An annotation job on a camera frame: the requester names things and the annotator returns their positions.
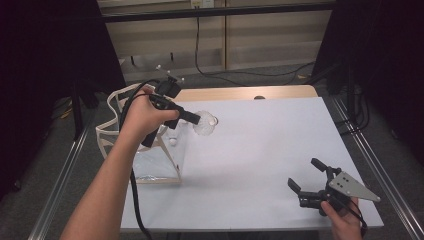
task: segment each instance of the finger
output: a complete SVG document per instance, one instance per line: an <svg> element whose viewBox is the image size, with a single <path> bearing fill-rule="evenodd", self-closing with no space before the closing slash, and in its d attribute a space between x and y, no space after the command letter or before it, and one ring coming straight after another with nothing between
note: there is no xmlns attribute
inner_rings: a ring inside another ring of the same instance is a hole
<svg viewBox="0 0 424 240"><path fill-rule="evenodd" d="M327 201L321 202L321 208L325 214L327 214L328 218L330 218L331 222L333 222L333 224L336 226L343 221L336 210L334 210L334 208Z"/></svg>
<svg viewBox="0 0 424 240"><path fill-rule="evenodd" d="M349 204L349 208L352 209L354 212L356 212L357 214L359 214L359 200L357 197L352 197L351 198L350 204Z"/></svg>
<svg viewBox="0 0 424 240"><path fill-rule="evenodd" d="M175 120L180 115L177 110L161 110L164 121Z"/></svg>
<svg viewBox="0 0 424 240"><path fill-rule="evenodd" d="M153 89L149 86L143 86L140 91L145 92L146 94L152 94L153 93Z"/></svg>

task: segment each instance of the transparent plastic container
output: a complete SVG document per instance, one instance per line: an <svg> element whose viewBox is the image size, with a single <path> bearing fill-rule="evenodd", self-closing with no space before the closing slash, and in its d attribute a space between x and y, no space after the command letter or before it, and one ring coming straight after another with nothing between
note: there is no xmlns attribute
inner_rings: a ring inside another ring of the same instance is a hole
<svg viewBox="0 0 424 240"><path fill-rule="evenodd" d="M180 183L187 145L188 123L175 129L162 126L151 148L140 145L133 163L137 183Z"/></svg>

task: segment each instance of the metal rail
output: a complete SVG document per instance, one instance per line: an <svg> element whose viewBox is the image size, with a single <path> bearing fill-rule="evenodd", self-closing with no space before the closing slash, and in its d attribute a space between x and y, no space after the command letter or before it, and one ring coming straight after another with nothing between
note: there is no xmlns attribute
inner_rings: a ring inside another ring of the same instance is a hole
<svg viewBox="0 0 424 240"><path fill-rule="evenodd" d="M82 146L84 145L88 129L92 127L92 123L94 122L95 112L96 110L91 110L89 112L87 124L82 130L82 133L80 134L79 138L75 140L72 144L71 150L69 151L68 157L66 158L62 171L60 172L59 177L56 180L56 183L50 193L47 203L44 205L43 210L38 216L37 222L35 223L35 226L32 229L28 240L45 239L47 231L59 206L60 199L63 195L65 186L68 183L70 175L72 174L72 169L78 159L78 155L81 152Z"/></svg>
<svg viewBox="0 0 424 240"><path fill-rule="evenodd" d="M96 17L56 17L50 18L53 22L131 22L131 21L147 21L161 19L178 19L178 18L197 18L197 17L216 17L231 15L249 15L249 14L267 14L267 13L286 13L286 12L311 12L333 10L337 3L319 2L319 3L300 3L300 4L280 4L267 6L247 6L247 7L219 7L219 8L201 8L201 9L181 9L171 11L155 11L155 12L136 12L136 13L114 13L103 14Z"/></svg>
<svg viewBox="0 0 424 240"><path fill-rule="evenodd" d="M349 131L354 130L354 126L348 120L348 115L346 114L347 108L343 101L341 99L333 98L333 103L336 106L340 116L346 121L346 125ZM362 152L372 172L374 173L374 176L380 183L383 191L386 193L387 198L391 202L400 220L404 224L406 230L409 232L411 239L424 239L424 231L420 221L417 219L409 204L406 202L402 194L390 179L388 173L372 150L371 146L368 144L362 132L357 131L351 135Z"/></svg>

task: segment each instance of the white tabletop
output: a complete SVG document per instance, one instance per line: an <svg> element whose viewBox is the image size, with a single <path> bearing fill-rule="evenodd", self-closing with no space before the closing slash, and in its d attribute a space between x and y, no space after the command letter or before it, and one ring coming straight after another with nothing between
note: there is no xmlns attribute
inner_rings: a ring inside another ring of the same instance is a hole
<svg viewBox="0 0 424 240"><path fill-rule="evenodd" d="M210 136L190 129L181 184L138 185L146 228L163 231L262 231L329 228L318 210L299 207L287 186L324 189L311 163L360 175L321 98L181 102L219 119ZM373 202L360 200L369 227L383 226ZM128 188L121 228L138 229Z"/></svg>

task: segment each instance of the forearm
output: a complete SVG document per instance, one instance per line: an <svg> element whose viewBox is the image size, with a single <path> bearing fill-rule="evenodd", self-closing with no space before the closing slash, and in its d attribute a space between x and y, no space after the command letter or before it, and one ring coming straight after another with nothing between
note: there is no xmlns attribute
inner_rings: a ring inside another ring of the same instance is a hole
<svg viewBox="0 0 424 240"><path fill-rule="evenodd" d="M118 239L139 139L122 133L72 214L62 239Z"/></svg>

